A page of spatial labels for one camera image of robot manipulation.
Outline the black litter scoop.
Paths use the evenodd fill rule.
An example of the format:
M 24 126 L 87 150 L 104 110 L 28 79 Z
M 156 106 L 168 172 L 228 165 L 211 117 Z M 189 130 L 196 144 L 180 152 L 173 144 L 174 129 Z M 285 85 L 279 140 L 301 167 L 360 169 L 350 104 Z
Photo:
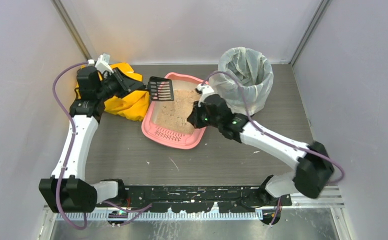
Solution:
M 152 76 L 148 81 L 148 92 L 152 102 L 169 102 L 174 100 L 173 83 L 171 79 Z

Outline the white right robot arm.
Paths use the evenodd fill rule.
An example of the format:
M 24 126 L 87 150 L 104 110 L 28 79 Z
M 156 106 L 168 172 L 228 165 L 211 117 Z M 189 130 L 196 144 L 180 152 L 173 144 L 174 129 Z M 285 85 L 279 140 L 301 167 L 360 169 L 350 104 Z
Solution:
M 253 146 L 292 168 L 292 172 L 269 176 L 261 193 L 269 198 L 301 193 L 310 199 L 320 196 L 334 173 L 323 144 L 306 144 L 266 129 L 250 116 L 233 113 L 218 94 L 193 103 L 187 121 L 196 129 L 215 127 L 227 139 Z

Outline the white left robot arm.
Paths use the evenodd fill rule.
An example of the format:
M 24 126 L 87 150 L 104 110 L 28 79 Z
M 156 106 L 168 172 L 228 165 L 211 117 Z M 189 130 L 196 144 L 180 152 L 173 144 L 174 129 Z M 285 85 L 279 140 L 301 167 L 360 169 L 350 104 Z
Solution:
M 39 190 L 54 213 L 91 213 L 104 202 L 124 203 L 128 197 L 121 179 L 106 179 L 96 184 L 85 181 L 85 168 L 92 139 L 105 110 L 105 101 L 124 98 L 146 86 L 117 67 L 100 73 L 94 66 L 77 71 L 77 99 L 64 112 L 69 131 L 63 152 L 49 178 Z

